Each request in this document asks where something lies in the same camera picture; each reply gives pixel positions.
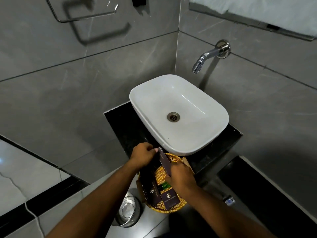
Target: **green object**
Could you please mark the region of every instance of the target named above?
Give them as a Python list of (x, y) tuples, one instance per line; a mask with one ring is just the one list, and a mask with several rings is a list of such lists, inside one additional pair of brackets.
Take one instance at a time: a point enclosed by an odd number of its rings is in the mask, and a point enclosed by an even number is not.
[(163, 184), (158, 185), (158, 191), (165, 190), (167, 188), (171, 187), (169, 183), (164, 182)]

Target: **gray tile wall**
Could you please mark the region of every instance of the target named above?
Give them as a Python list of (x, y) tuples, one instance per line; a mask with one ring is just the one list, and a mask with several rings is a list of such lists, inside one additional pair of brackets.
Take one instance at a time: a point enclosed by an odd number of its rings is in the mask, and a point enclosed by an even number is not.
[[(63, 1), (51, 0), (61, 19)], [(175, 72), (180, 0), (147, 1), (95, 0), (93, 13), (118, 11), (76, 22), (79, 41), (45, 0), (0, 0), (0, 134), (59, 167), (82, 157), (65, 170), (89, 182), (122, 165), (127, 157), (103, 112)]]
[[(233, 53), (206, 61), (192, 74), (198, 57), (223, 38)], [(181, 3), (176, 75), (222, 104), (244, 134), (232, 156), (247, 157), (315, 217), (316, 45), (189, 11), (188, 0)]]

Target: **white towel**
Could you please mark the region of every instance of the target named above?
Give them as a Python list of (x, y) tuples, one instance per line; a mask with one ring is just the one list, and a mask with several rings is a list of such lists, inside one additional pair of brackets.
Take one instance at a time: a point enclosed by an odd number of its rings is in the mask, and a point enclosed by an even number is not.
[(317, 0), (190, 0), (220, 14), (233, 13), (317, 37)]

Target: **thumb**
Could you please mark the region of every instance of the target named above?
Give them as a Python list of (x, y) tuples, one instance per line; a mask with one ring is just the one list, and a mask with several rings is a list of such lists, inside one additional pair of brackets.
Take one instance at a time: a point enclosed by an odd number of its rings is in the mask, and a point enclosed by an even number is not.
[(167, 183), (171, 184), (171, 182), (172, 182), (172, 177), (169, 176), (169, 175), (166, 175), (166, 176), (165, 176), (165, 181), (166, 181)]
[(154, 148), (154, 149), (149, 150), (149, 152), (150, 152), (150, 154), (151, 154), (152, 157), (153, 157), (158, 151), (159, 151), (158, 148)]

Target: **faucet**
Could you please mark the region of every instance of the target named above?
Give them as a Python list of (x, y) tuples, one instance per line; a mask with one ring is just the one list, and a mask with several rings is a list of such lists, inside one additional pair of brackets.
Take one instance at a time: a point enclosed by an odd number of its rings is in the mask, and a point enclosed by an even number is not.
[(229, 53), (230, 53), (230, 44), (228, 43), (228, 41), (224, 39), (220, 40), (219, 42), (216, 43), (215, 49), (205, 52), (204, 54), (200, 56), (200, 58), (194, 64), (192, 72), (194, 74), (197, 74), (207, 59), (210, 59), (215, 56), (217, 56), (220, 59), (224, 59), (228, 57)]

